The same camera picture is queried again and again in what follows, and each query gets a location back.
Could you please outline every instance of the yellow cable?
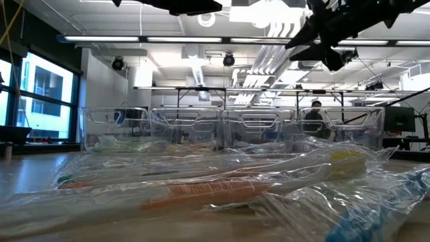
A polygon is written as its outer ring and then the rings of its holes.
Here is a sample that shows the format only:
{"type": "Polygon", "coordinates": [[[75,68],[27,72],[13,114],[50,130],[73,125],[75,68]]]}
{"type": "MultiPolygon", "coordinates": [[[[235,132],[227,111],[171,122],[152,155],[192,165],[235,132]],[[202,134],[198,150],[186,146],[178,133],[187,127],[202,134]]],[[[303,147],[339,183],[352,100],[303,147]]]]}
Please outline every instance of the yellow cable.
{"type": "MultiPolygon", "coordinates": [[[[19,5],[20,7],[18,8],[18,11],[15,14],[15,16],[18,15],[18,13],[21,10],[21,7],[22,7],[22,4],[24,3],[24,1],[25,0],[21,1],[21,4],[19,5]]],[[[9,32],[8,31],[10,30],[11,26],[13,25],[14,19],[12,19],[11,23],[9,25],[7,25],[5,0],[2,0],[2,3],[3,3],[3,20],[5,21],[5,27],[6,27],[6,32],[4,33],[4,36],[6,36],[7,47],[9,48],[9,54],[10,54],[11,63],[12,63],[12,66],[13,66],[14,65],[14,61],[13,61],[11,40],[9,38],[9,32]]],[[[24,105],[23,105],[22,96],[21,96],[20,87],[19,87],[18,78],[17,78],[17,75],[16,75],[15,68],[12,68],[12,72],[13,72],[13,78],[15,79],[15,90],[16,90],[16,94],[17,94],[18,99],[19,99],[19,104],[21,105],[21,108],[24,111],[24,118],[26,119],[27,125],[30,128],[30,123],[28,122],[28,118],[27,118],[27,114],[26,114],[26,109],[24,108],[24,105]]]]}
{"type": "MultiPolygon", "coordinates": [[[[19,11],[21,11],[21,8],[22,8],[22,6],[23,6],[23,4],[24,4],[25,1],[26,0],[21,0],[21,3],[19,4],[18,10],[16,11],[15,15],[13,16],[13,18],[12,18],[11,23],[9,24],[9,26],[6,24],[6,20],[5,20],[6,31],[3,34],[3,36],[0,38],[0,46],[3,43],[3,41],[5,40],[6,36],[9,35],[9,31],[12,28],[12,25],[15,22],[16,17],[18,17],[19,11]]],[[[5,14],[5,12],[6,12],[5,0],[2,0],[2,3],[3,3],[3,9],[5,10],[5,11],[3,11],[3,15],[4,15],[4,18],[6,19],[6,14],[5,14]]]]}

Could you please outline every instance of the computer monitor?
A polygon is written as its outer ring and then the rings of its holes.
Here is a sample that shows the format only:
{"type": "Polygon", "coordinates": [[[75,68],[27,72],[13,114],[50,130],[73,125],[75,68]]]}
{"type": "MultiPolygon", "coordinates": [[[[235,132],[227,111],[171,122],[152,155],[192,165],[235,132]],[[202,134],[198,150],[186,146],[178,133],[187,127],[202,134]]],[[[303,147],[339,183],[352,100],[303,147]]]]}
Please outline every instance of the computer monitor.
{"type": "Polygon", "coordinates": [[[414,109],[406,107],[386,107],[384,130],[415,132],[414,109]]]}

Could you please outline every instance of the security camera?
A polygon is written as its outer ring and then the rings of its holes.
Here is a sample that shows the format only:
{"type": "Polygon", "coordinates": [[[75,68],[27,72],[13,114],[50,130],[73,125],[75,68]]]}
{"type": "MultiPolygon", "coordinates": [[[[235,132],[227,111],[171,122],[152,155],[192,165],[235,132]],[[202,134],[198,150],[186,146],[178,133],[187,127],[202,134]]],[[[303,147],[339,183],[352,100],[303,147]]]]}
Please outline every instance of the security camera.
{"type": "Polygon", "coordinates": [[[125,68],[127,68],[127,65],[126,65],[126,63],[124,63],[122,56],[115,57],[115,60],[112,63],[112,68],[115,71],[122,71],[125,68]]]}
{"type": "Polygon", "coordinates": [[[224,61],[222,61],[225,67],[232,67],[234,65],[234,57],[232,53],[227,53],[224,57],[224,61]]]}

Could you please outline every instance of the clear plastic bin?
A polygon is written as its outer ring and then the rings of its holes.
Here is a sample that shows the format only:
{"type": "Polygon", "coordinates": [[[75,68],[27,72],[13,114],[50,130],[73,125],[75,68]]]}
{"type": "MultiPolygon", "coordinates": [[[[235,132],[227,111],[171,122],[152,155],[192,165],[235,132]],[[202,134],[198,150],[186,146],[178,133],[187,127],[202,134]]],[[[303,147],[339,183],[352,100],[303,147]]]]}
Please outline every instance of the clear plastic bin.
{"type": "Polygon", "coordinates": [[[176,149],[217,151],[222,149],[221,111],[214,108],[154,108],[151,134],[176,149]]]}
{"type": "Polygon", "coordinates": [[[81,108],[81,147],[95,152],[141,151],[151,141],[145,108],[81,108]]]}
{"type": "Polygon", "coordinates": [[[224,139],[228,148],[259,147],[291,151],[295,111],[279,110],[226,110],[223,112],[224,139]]]}
{"type": "Polygon", "coordinates": [[[302,134],[316,138],[333,142],[353,141],[380,150],[384,114],[384,108],[380,107],[303,108],[296,127],[302,134]]]}

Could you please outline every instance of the person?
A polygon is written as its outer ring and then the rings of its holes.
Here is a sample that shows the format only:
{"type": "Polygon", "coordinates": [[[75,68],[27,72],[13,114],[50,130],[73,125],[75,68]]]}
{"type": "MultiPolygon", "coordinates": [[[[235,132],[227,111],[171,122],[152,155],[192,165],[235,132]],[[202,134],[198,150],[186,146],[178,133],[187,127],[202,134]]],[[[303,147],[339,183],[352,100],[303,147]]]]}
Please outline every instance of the person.
{"type": "Polygon", "coordinates": [[[307,113],[304,117],[305,121],[310,124],[305,124],[304,129],[309,135],[317,138],[328,138],[330,136],[330,130],[326,129],[324,119],[319,114],[321,102],[316,100],[312,102],[312,110],[307,113]]]}

